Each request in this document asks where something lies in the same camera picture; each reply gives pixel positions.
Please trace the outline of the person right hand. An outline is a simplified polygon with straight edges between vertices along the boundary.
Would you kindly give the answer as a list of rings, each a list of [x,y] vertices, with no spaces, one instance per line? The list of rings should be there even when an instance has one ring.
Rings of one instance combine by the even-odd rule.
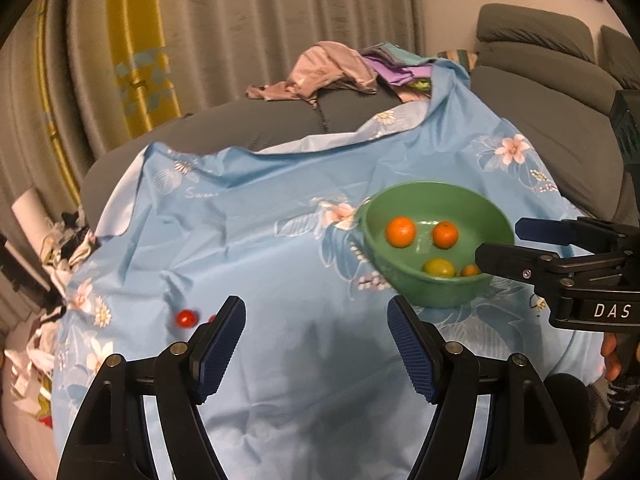
[[[620,358],[616,354],[616,349],[616,336],[611,333],[606,333],[602,341],[601,356],[604,359],[604,377],[608,382],[615,380],[622,369]]]

